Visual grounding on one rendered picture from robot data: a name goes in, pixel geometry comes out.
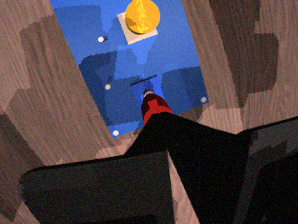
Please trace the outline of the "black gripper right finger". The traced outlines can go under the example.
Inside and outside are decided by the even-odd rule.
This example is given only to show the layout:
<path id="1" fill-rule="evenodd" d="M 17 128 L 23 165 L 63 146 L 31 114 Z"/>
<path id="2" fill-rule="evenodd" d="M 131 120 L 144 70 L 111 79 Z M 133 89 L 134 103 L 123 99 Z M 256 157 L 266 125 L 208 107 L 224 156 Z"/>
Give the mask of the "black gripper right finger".
<path id="1" fill-rule="evenodd" d="M 234 135 L 160 115 L 166 149 L 200 224 L 243 224 L 259 169 L 298 153 L 298 116 Z"/>

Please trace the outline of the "blue circuit board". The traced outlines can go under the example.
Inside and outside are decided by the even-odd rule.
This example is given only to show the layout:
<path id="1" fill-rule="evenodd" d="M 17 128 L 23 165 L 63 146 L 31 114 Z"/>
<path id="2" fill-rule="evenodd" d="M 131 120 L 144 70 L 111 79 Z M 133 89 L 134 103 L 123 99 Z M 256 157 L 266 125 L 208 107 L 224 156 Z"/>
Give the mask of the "blue circuit board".
<path id="1" fill-rule="evenodd" d="M 49 2 L 113 139 L 209 103 L 181 0 Z"/>

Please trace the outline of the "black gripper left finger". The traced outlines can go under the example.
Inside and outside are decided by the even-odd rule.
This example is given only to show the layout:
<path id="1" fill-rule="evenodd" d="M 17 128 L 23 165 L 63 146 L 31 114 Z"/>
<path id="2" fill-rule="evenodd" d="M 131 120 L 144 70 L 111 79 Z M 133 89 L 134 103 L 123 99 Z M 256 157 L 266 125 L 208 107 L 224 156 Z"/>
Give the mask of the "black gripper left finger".
<path id="1" fill-rule="evenodd" d="M 45 165 L 21 175 L 17 190 L 40 224 L 77 224 L 154 214 L 176 224 L 164 120 L 153 113 L 120 156 Z"/>

